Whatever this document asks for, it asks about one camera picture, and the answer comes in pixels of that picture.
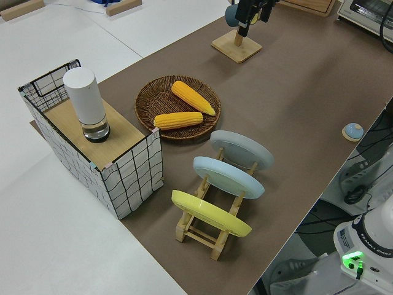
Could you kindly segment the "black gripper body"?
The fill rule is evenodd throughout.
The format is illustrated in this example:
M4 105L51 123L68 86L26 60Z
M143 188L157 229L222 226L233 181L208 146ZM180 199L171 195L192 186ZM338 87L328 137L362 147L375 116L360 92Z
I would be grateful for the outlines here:
M238 21L251 22L254 16L261 13L264 6L275 7L275 0L240 0L238 3Z

